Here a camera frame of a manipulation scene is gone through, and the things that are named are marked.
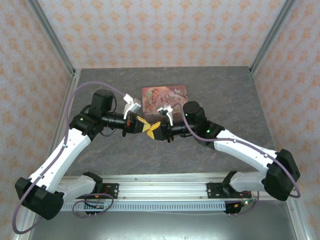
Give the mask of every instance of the gray table surface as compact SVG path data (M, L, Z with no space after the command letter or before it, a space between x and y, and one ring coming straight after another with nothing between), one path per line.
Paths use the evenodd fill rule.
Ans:
M264 148L273 148L254 81L248 67L150 67L83 69L79 85L89 81L108 83L141 100L143 87L186 85L189 101L197 101L209 120L237 136ZM89 85L75 96L70 117L91 103L102 88ZM117 112L125 101L118 95ZM193 137L174 142L156 141L145 133L122 137L98 135L78 156L67 175L91 171L98 175L249 172L248 164L223 152L198 144Z
M60 212L42 220L30 240L295 240L285 202L260 201L250 213L228 217L222 212L106 212L76 218Z

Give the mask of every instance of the orange floral pattern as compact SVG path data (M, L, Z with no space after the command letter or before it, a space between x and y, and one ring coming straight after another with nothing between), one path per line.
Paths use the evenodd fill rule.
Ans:
M27 1L2 0L0 15L1 239L13 239L14 185L48 157L70 76Z
M320 236L319 29L319 2L301 0L255 77L276 148L291 151L300 169L298 183L315 236Z
M39 2L74 67L122 68L249 66L285 0Z

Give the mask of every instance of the metal corner post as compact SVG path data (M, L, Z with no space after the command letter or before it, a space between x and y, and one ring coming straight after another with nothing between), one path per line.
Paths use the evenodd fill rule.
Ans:
M295 5L296 2L297 2L297 0L286 0L285 4L283 5L283 8L281 9L279 16L275 20L270 32L268 33L267 37L265 38L258 54L256 55L252 65L250 67L250 72L253 76L258 72L260 64L263 62L271 45L276 40L280 29L282 28L286 19L290 15L291 9L293 8L293 6Z
M74 74L75 69L66 54L64 48L62 47L54 29L52 28L51 24L49 23L49 20L47 19L42 7L40 6L38 0L27 0L30 7L32 8L34 14L38 18L41 26L43 27L46 35L50 39L51 43L53 44L54 49L58 53L59 57L61 58L65 68L70 74Z

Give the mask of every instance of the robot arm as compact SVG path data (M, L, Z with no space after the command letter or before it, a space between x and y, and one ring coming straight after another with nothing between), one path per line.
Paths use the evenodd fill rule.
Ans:
M164 112L163 108L160 108L159 112L164 119L150 127L147 131L149 137L155 140L167 140L170 143L175 135L192 136L184 121L171 124L170 115ZM235 192L266 191L278 200L288 199L294 185L271 158L279 161L297 182L300 172L289 151L282 149L276 152L243 140L223 126L207 120L204 109L196 101L184 104L183 112L190 129L201 138L201 140L195 138L199 144L230 154L257 169L257 172L250 173L230 172L222 183L222 192L231 198Z
M104 127L112 130L121 129L123 137L127 133L144 132L150 127L147 121L135 114L141 105L137 99L133 99L128 94L125 95L124 100L127 104L124 114L110 112L113 99L114 94L111 91L105 89L96 91L88 113L81 112L70 123L66 145L63 139L49 158L28 179L23 177L18 179L15 189L21 199L31 184L41 177L23 201L23 206L50 220L58 214L64 203L84 194L100 193L102 178L91 172L84 173L80 178L68 184L59 185L59 183L76 157ZM62 154L48 171L41 175L44 169L53 162L62 147L64 147Z

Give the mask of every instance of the wallpaper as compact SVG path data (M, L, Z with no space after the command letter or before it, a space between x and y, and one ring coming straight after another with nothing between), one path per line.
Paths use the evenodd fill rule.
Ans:
M40 0L75 68L250 66L285 0Z
M260 66L255 83L278 150L301 172L309 224L320 236L320 5L299 1Z
M0 239L13 238L15 183L48 157L70 79L26 0L0 1Z

